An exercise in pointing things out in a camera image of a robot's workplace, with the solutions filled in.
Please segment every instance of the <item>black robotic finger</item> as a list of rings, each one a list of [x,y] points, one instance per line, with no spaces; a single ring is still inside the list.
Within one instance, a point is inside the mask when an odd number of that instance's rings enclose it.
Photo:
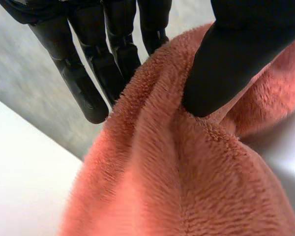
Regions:
[[[216,111],[294,40],[295,26],[255,31],[213,25],[196,53],[186,81],[185,108],[198,117]]]
[[[72,5],[69,21],[76,32],[86,59],[111,105],[126,86],[106,43],[104,10],[100,1],[79,7]]]
[[[108,108],[76,52],[67,17],[58,16],[29,27],[49,52],[86,119],[103,122]]]
[[[143,42],[147,53],[151,55],[168,41],[165,28],[172,0],[138,0],[138,4]]]
[[[110,46],[122,76],[129,82],[141,65],[133,44],[133,20],[136,0],[104,0],[104,12]]]
[[[216,22],[196,53],[183,98],[198,117],[229,102],[295,40],[295,1],[211,2]]]

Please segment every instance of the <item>pink towel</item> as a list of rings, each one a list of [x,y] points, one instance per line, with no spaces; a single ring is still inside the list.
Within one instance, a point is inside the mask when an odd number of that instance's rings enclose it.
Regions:
[[[194,118],[181,98],[208,28],[138,69],[85,159],[61,236],[295,236],[280,182],[239,139],[294,111],[295,42],[231,102]]]

